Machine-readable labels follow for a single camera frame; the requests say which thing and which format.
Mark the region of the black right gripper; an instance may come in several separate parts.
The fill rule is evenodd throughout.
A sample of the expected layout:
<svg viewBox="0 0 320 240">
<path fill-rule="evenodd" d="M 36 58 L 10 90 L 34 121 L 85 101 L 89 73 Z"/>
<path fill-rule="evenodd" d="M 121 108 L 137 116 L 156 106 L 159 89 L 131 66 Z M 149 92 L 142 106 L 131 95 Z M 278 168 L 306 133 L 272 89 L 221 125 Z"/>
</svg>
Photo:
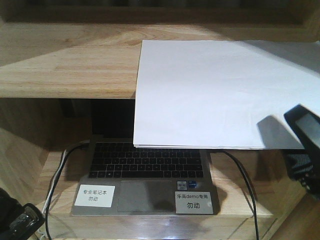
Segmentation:
<svg viewBox="0 0 320 240">
<path fill-rule="evenodd" d="M 305 149 L 284 150 L 287 175 L 319 200 L 320 174 L 317 174 L 312 160 L 320 159 L 320 117 L 298 104 L 287 111 L 284 118 Z"/>
</svg>

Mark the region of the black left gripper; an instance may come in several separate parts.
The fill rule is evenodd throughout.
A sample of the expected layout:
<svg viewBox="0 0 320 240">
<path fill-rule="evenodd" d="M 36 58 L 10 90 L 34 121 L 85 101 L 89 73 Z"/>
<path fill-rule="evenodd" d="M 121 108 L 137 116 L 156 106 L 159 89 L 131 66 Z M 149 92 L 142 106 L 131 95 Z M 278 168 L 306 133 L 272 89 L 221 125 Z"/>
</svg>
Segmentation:
<svg viewBox="0 0 320 240">
<path fill-rule="evenodd" d="M 0 189 L 0 238 L 2 240 L 27 240 L 43 224 L 45 218 L 33 204 L 21 205 L 3 188 Z"/>
</svg>

